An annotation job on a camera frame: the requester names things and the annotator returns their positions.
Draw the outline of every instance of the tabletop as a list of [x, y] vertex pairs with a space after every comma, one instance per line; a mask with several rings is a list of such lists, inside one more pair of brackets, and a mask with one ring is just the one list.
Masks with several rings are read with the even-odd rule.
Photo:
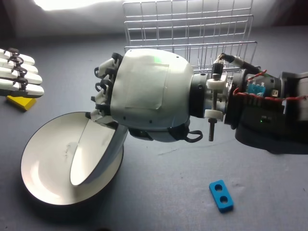
[[[253, 29], [253, 64], [279, 76], [308, 71], [308, 27]], [[0, 43], [36, 60], [45, 94], [23, 113], [0, 99], [0, 230], [5, 231], [296, 231], [308, 226], [308, 155], [270, 154], [234, 138], [223, 123], [215, 140], [142, 141], [128, 135], [122, 166], [103, 194], [79, 208], [33, 201], [20, 173], [23, 149], [49, 120], [91, 111], [94, 67], [124, 53], [124, 35], [36, 38]], [[204, 119], [191, 130], [208, 133]], [[221, 214], [208, 189], [224, 180], [234, 201]]]

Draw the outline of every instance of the white bowl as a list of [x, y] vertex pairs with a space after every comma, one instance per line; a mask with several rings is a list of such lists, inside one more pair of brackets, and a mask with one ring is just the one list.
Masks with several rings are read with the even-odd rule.
[[27, 189], [39, 200], [70, 205], [102, 190], [123, 157], [127, 127], [95, 124], [85, 113], [70, 113], [42, 126], [29, 140], [21, 161]]

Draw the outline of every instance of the robotic arm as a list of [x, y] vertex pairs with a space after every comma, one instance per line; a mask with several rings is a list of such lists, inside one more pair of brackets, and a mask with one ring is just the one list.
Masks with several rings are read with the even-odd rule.
[[34, 59], [17, 49], [0, 49], [0, 96], [38, 98], [44, 94]]
[[[229, 77], [224, 61], [242, 72]], [[184, 58], [154, 49], [129, 50], [124, 57], [114, 53], [94, 73], [101, 81], [91, 98], [95, 110], [86, 117], [101, 125], [124, 125], [133, 137], [197, 142], [202, 132], [189, 130], [195, 116], [208, 119], [210, 141], [215, 123], [224, 120], [243, 144], [274, 153], [308, 151], [308, 73], [283, 72], [276, 78], [222, 53], [211, 74], [195, 74]]]

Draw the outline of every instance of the metal wire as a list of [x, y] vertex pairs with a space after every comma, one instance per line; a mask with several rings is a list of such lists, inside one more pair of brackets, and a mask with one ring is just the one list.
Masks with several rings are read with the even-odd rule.
[[[257, 47], [257, 42], [249, 41], [252, 3], [253, 0], [124, 2], [128, 43], [125, 51], [170, 51], [190, 62], [195, 72], [210, 72], [222, 52], [251, 63]], [[234, 72], [239, 68], [225, 64], [225, 70]]]

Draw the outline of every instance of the yellow block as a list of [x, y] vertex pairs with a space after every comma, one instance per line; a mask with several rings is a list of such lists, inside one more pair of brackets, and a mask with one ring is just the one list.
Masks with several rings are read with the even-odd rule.
[[30, 99], [30, 98], [24, 98], [24, 97], [12, 97], [12, 96], [7, 96], [6, 99], [15, 104], [16, 106], [24, 109], [24, 110], [29, 110], [33, 104], [35, 104], [36, 100], [35, 99]]

